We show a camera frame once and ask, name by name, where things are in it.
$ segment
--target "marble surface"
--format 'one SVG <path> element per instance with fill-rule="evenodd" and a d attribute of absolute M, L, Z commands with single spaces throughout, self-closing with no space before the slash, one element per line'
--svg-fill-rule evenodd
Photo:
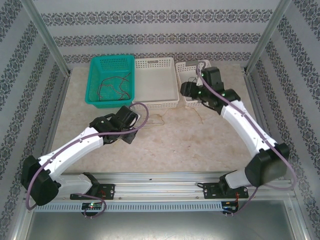
<path fill-rule="evenodd" d="M 233 88 L 254 116 L 239 65 L 217 66 L 225 89 Z M 85 103 L 89 68 L 71 74 L 52 150 L 81 133 L 96 117 L 117 109 L 97 109 Z M 141 123 L 145 112 L 137 123 Z M 205 107 L 188 108 L 182 97 L 177 108 L 150 111 L 150 118 L 132 144 L 122 140 L 87 154 L 66 173 L 218 172 L 245 167 L 249 151 L 233 127 Z"/>

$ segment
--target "teal plastic basket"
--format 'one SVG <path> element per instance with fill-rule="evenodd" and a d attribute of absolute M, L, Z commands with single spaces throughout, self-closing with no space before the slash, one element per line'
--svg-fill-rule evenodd
<path fill-rule="evenodd" d="M 118 108 L 129 106 L 134 98 L 135 57 L 133 55 L 92 58 L 85 92 L 87 104 L 92 104 L 98 109 Z"/>

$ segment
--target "patterned wallpaper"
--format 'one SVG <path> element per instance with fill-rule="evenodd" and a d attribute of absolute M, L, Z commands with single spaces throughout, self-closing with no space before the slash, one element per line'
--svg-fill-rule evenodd
<path fill-rule="evenodd" d="M 290 147 L 312 239 L 320 239 L 319 16 L 317 1 L 292 1 L 251 72 L 268 131 Z"/>
<path fill-rule="evenodd" d="M 25 190 L 24 159 L 46 147 L 64 76 L 18 0 L 0 0 L 0 240 Z"/>
<path fill-rule="evenodd" d="M 99 55 L 245 66 L 279 0 L 35 0 L 70 68 Z"/>

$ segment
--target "white tray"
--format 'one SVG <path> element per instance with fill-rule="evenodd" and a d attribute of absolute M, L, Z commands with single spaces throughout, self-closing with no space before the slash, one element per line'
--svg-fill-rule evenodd
<path fill-rule="evenodd" d="M 208 60 L 201 60 L 201 61 L 205 62 L 206 68 L 211 67 L 211 64 Z M 197 64 L 198 64 L 198 61 L 187 62 L 187 66 L 186 66 L 185 61 L 184 62 L 177 62 L 175 64 L 179 88 L 181 88 L 181 84 L 187 82 L 188 80 L 189 80 L 189 82 L 192 82 L 192 78 L 195 78 L 197 76 L 197 74 L 196 74 L 196 65 Z M 199 65 L 200 69 L 202 69 L 203 65 L 204 65 L 203 63 L 200 63 L 200 65 Z M 192 100 L 191 97 L 183 96 L 182 98 L 184 100 L 185 105 L 190 108 L 202 106 L 201 103 L 199 103 L 197 100 Z"/>
<path fill-rule="evenodd" d="M 149 109 L 172 109 L 179 102 L 175 63 L 172 57 L 135 59 L 134 100 Z"/>

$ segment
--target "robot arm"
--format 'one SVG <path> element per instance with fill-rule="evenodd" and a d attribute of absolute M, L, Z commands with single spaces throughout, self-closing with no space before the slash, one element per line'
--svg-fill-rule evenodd
<path fill-rule="evenodd" d="M 183 96 L 191 97 L 204 105 L 207 104 L 206 106 L 208 108 L 216 111 L 232 125 L 244 141 L 252 157 L 252 160 L 245 168 L 227 173 L 220 177 L 219 188 L 222 193 L 227 195 L 228 191 L 243 186 L 252 185 L 254 187 L 259 187 L 284 176 L 287 172 L 287 166 L 270 149 L 265 141 L 268 141 L 268 143 L 285 159 L 288 159 L 289 157 L 288 146 L 285 143 L 278 144 L 261 129 L 250 116 L 240 97 L 233 89 L 225 90 L 224 83 L 221 80 L 221 75 L 217 67 L 205 68 L 201 71 L 201 75 L 215 92 L 244 112 L 244 114 L 239 113 L 234 107 L 228 105 L 226 102 L 212 94 L 202 85 L 201 80 L 198 80 L 197 83 L 184 82 L 181 85 L 180 92 Z M 260 131 L 265 139 L 261 138 L 247 118 L 253 122 L 253 125 Z"/>
<path fill-rule="evenodd" d="M 134 140 L 137 131 L 128 134 L 99 135 L 106 132 L 123 132 L 132 130 L 140 115 L 123 106 L 116 114 L 108 114 L 97 117 L 77 137 L 66 143 L 59 149 L 43 155 L 38 159 L 32 155 L 23 162 L 21 183 L 27 190 L 35 173 L 44 166 L 55 154 L 60 154 L 39 173 L 32 185 L 31 193 L 37 205 L 42 206 L 49 203 L 56 196 L 65 196 L 72 193 L 83 193 L 95 196 L 98 181 L 89 173 L 80 174 L 78 177 L 61 175 L 69 166 L 82 158 L 89 152 L 112 144 L 122 139 L 128 144 Z M 67 147 L 70 143 L 79 140 L 77 143 Z"/>

